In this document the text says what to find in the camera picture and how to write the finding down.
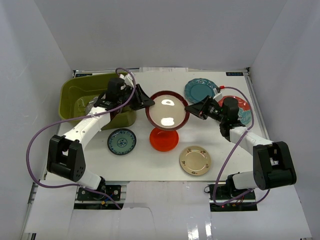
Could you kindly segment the grey deer plate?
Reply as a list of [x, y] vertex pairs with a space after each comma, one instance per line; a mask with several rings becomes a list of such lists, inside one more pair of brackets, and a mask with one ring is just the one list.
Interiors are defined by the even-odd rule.
[[93, 99], [91, 99], [91, 100], [88, 102], [88, 104], [87, 104], [87, 106], [86, 106], [86, 108], [85, 108], [85, 115], [88, 115], [88, 114], [89, 114], [89, 112], [90, 112], [91, 109], [94, 107], [94, 104], [97, 102], [97, 100], [98, 100], [98, 97], [95, 96]]

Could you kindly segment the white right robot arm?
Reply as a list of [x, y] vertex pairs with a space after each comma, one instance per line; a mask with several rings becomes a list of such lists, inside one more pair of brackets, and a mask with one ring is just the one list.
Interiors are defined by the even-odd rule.
[[186, 106], [185, 110], [206, 120], [219, 122], [221, 135], [234, 147], [241, 147], [252, 156], [252, 171], [228, 176], [222, 186], [231, 201], [235, 201], [252, 190], [270, 190], [294, 185], [297, 174], [289, 146], [283, 141], [271, 141], [251, 132], [239, 120], [239, 103], [236, 98], [226, 97], [219, 104], [213, 97]]

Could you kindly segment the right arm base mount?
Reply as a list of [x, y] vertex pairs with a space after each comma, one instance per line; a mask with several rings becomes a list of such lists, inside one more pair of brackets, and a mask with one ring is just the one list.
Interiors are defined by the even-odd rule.
[[[236, 200], [233, 200], [224, 205], [216, 205], [213, 201], [213, 191], [214, 191], [214, 184], [208, 184], [204, 189], [204, 193], [208, 194], [209, 196], [209, 206], [210, 211], [212, 213], [226, 213], [226, 212], [255, 212], [258, 210], [256, 202], [256, 195], [252, 191]], [[233, 191], [229, 193], [227, 191], [226, 186], [219, 185], [216, 190], [216, 202], [217, 203], [224, 203], [232, 198], [235, 198], [239, 194], [244, 193], [246, 190], [240, 191]]]

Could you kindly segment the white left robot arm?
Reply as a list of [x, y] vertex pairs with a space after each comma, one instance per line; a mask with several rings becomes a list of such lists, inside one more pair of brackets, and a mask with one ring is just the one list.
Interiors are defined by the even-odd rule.
[[155, 102], [139, 84], [127, 85], [121, 77], [109, 80], [90, 112], [64, 135], [54, 135], [49, 141], [47, 171], [88, 188], [99, 200], [105, 196], [104, 178], [86, 168], [84, 149], [92, 138], [116, 116], [123, 107], [137, 111]]

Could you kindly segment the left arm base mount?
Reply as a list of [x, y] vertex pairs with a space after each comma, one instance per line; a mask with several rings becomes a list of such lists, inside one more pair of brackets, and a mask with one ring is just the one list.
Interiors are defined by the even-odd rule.
[[[109, 195], [122, 209], [123, 200], [121, 197], [121, 185], [105, 185], [102, 192]], [[74, 202], [75, 210], [120, 210], [110, 198], [103, 194], [90, 192], [83, 187], [78, 188]]]

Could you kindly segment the dark red rimmed cream plate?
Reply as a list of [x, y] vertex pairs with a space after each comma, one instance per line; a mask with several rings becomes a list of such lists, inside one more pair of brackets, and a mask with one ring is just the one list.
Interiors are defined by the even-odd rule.
[[162, 90], [150, 97], [154, 105], [145, 109], [149, 122], [164, 131], [176, 131], [189, 120], [190, 113], [185, 110], [188, 103], [184, 97], [174, 91]]

